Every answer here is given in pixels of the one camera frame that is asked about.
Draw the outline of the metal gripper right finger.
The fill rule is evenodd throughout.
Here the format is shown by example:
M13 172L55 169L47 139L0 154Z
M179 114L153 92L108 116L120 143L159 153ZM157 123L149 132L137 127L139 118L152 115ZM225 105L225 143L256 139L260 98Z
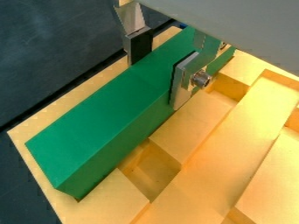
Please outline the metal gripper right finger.
M205 88L211 82L205 66L216 58L220 41L201 31L195 31L192 43L195 50L173 64L169 93L169 105L173 110L191 99L192 90Z

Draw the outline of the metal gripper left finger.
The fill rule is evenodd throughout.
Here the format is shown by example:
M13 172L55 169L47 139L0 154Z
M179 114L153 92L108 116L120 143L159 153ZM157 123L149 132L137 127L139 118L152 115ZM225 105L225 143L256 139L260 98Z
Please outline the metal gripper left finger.
M132 66L152 51L153 32L145 25L144 13L136 1L115 1L113 11L120 26L127 64Z

